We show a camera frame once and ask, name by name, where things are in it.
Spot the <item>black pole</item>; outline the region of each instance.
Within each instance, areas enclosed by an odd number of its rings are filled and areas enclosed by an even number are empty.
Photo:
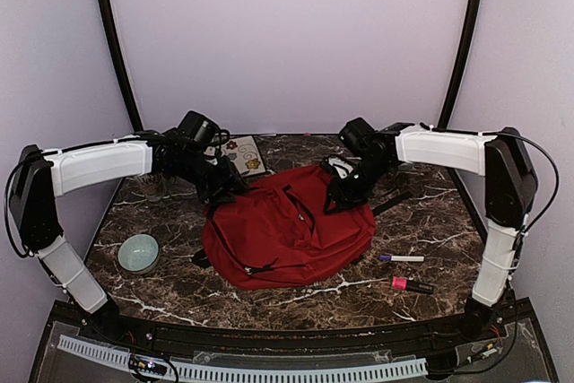
[[[460,36],[460,43],[458,44],[457,58],[453,67],[452,76],[450,77],[447,96],[445,97],[445,102],[440,112],[438,127],[448,127],[452,112],[455,109],[460,83],[463,81],[463,74],[465,73],[466,60],[468,59],[471,42],[473,41],[474,26],[476,24],[476,16],[478,15],[478,6],[480,3],[481,0],[468,0],[465,23],[463,24],[463,31]]]
[[[140,113],[135,105],[134,92],[127,77],[126,64],[122,56],[121,48],[119,47],[119,39],[117,38],[116,23],[114,22],[114,14],[111,9],[111,2],[109,0],[98,0],[100,4],[101,21],[104,25],[106,32],[106,39],[108,40],[109,53],[111,60],[116,70],[117,83],[122,92],[124,104],[126,105],[127,115],[132,123],[132,128],[135,132],[144,130]]]

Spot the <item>pink cap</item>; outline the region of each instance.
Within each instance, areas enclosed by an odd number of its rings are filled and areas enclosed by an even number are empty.
[[[406,278],[393,277],[393,283],[391,284],[391,287],[393,289],[398,289],[399,291],[404,291],[406,290],[406,282]]]

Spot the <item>red backpack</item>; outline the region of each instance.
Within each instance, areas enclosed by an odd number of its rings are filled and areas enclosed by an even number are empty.
[[[375,233],[367,205],[326,214],[331,176],[318,166],[263,178],[237,201],[207,210],[204,252],[242,289],[305,286],[358,259]]]

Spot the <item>white bowl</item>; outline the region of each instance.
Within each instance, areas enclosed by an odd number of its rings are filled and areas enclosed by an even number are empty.
[[[134,235],[126,239],[117,253],[119,264],[132,274],[146,274],[155,268],[160,247],[150,235]]]

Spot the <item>table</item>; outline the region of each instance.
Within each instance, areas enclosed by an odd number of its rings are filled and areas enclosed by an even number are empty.
[[[257,137],[266,167],[274,172],[350,154],[333,135]],[[127,178],[94,240],[86,265],[121,308],[137,318],[236,329],[342,329],[420,321],[461,313],[474,283],[483,242],[446,170],[403,166],[387,174],[371,205],[405,191],[413,197],[377,217],[377,233],[363,259],[304,288],[242,291],[212,268],[192,264],[202,248],[203,206],[183,180],[158,203],[144,199]],[[156,238],[161,261],[146,275],[123,271],[122,242],[136,233]],[[425,256],[425,262],[384,263],[380,255]],[[435,286],[433,295],[394,291],[393,276]]]

